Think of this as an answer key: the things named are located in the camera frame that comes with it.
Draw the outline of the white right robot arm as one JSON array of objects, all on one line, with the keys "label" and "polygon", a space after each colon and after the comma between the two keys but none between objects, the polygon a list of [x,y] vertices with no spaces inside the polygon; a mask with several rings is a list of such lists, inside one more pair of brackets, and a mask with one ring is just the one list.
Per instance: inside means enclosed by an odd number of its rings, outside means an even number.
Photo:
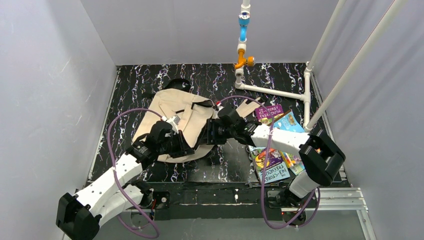
[{"label": "white right robot arm", "polygon": [[198,144],[221,145],[228,139],[253,147],[275,149],[301,159],[304,171],[288,185],[285,195],[304,198],[319,186],[330,186],[346,155],[323,130],[293,132],[271,127],[257,120],[245,120],[233,108],[225,107],[216,119],[208,119]]}]

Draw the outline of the beige canvas backpack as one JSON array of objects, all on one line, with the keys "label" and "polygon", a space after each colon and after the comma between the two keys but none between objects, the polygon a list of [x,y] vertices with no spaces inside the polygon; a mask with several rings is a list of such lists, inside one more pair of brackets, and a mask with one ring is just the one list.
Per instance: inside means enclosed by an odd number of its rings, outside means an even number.
[{"label": "beige canvas backpack", "polygon": [[157,159],[159,162],[194,161],[205,157],[214,148],[214,145],[197,145],[197,141],[206,121],[218,117],[218,110],[214,107],[211,99],[190,93],[190,86],[186,79],[177,78],[171,80],[164,89],[152,95],[152,102],[148,108],[166,118],[179,116],[178,129],[182,131],[189,146],[194,148],[192,155],[182,157],[160,155]]}]

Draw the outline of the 143-storey treehouse book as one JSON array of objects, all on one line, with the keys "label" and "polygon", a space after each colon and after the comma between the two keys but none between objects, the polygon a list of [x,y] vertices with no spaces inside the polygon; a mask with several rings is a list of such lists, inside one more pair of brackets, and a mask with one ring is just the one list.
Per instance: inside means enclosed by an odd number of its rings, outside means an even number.
[{"label": "143-storey treehouse book", "polygon": [[[255,170],[260,183],[262,183],[263,180],[263,168],[265,165],[266,151],[267,149],[265,147],[254,147],[250,145],[247,146],[249,158],[252,161],[253,169]],[[265,184],[280,182],[290,177],[290,172],[280,152],[273,148],[269,150],[265,170]]]}]

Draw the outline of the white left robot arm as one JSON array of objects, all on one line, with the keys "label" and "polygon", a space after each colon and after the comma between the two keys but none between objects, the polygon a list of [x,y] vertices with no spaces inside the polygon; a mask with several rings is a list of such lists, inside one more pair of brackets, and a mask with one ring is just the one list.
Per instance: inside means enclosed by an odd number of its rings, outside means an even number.
[{"label": "white left robot arm", "polygon": [[71,240],[92,240],[110,219],[130,207],[140,208],[151,189],[143,183],[130,183],[159,156],[182,157],[194,153],[178,118],[159,120],[150,131],[139,136],[112,167],[96,181],[74,194],[60,197],[55,224]]}]

